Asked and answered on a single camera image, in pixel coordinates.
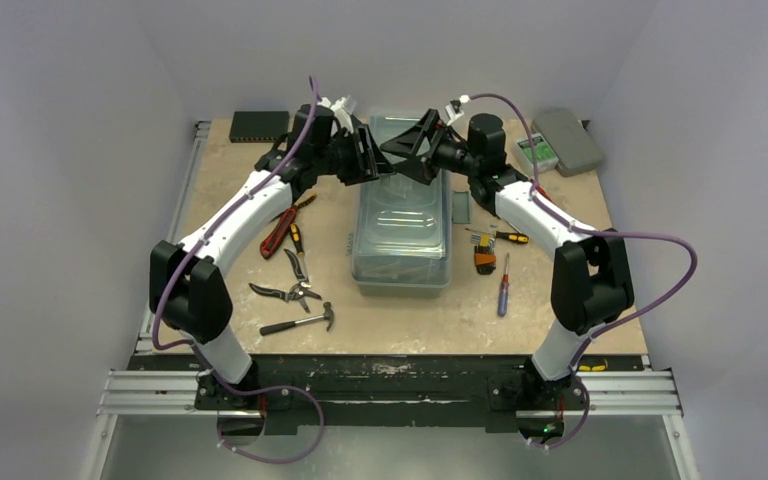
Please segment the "red black utility knife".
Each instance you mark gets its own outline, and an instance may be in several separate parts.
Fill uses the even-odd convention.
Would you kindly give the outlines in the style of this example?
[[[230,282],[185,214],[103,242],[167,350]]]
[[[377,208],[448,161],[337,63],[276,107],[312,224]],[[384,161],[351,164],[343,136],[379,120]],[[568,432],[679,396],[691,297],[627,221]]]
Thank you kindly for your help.
[[[297,214],[298,207],[291,206],[276,218],[277,223],[259,245],[259,253],[263,259],[268,260],[275,255],[287,236],[290,225],[295,222]]]

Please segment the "orange hex key set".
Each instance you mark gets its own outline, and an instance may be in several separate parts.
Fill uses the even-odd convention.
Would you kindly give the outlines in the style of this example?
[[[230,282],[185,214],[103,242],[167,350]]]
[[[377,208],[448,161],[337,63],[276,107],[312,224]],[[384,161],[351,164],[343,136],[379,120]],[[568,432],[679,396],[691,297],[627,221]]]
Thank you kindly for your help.
[[[496,269],[496,255],[493,246],[476,244],[473,251],[473,262],[479,275],[491,275]]]

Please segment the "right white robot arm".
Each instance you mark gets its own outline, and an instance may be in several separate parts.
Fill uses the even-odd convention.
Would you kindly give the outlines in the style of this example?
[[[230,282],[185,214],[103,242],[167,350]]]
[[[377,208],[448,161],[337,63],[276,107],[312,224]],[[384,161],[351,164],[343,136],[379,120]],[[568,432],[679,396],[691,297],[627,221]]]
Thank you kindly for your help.
[[[569,385],[586,340],[633,306],[634,290],[624,241],[613,231],[575,231],[572,217],[508,164],[506,143],[495,115],[473,116],[461,137],[430,109],[380,148],[397,157],[396,172],[417,182],[427,184],[442,170],[465,176],[483,209],[529,236],[552,261],[555,319],[521,381],[524,399],[544,407]]]

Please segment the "black handled screwdriver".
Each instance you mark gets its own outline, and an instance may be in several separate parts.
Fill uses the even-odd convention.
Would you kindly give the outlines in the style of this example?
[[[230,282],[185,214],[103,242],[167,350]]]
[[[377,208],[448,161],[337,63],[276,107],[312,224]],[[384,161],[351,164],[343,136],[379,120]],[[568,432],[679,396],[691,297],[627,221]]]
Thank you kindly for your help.
[[[292,239],[296,256],[299,259],[300,265],[305,266],[305,249],[304,249],[304,243],[303,243],[303,236],[301,233],[301,229],[297,223],[292,223],[290,225],[290,237]]]

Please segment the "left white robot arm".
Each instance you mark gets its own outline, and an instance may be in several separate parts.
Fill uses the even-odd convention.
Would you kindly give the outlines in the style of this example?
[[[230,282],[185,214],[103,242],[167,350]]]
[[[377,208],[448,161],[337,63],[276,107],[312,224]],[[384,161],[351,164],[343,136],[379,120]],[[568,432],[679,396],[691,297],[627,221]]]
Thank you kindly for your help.
[[[232,408],[257,399],[254,362],[236,339],[233,301],[225,276],[238,256],[277,216],[322,176],[345,185],[378,179],[390,168],[369,127],[353,114],[352,99],[322,98],[302,105],[287,135],[255,164],[244,185],[204,225],[176,243],[160,241],[150,253],[149,308],[152,342],[161,325],[180,332],[221,378],[219,395]]]

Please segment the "small black yellow screwdriver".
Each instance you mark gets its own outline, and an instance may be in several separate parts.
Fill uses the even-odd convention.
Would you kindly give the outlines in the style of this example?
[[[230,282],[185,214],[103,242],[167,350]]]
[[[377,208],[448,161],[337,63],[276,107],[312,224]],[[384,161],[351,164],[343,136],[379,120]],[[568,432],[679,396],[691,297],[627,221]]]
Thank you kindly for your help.
[[[503,240],[507,241],[513,244],[518,245],[527,245],[530,242],[530,238],[527,235],[524,235],[519,232],[505,232],[505,231],[494,231],[491,234],[491,237],[496,240]]]

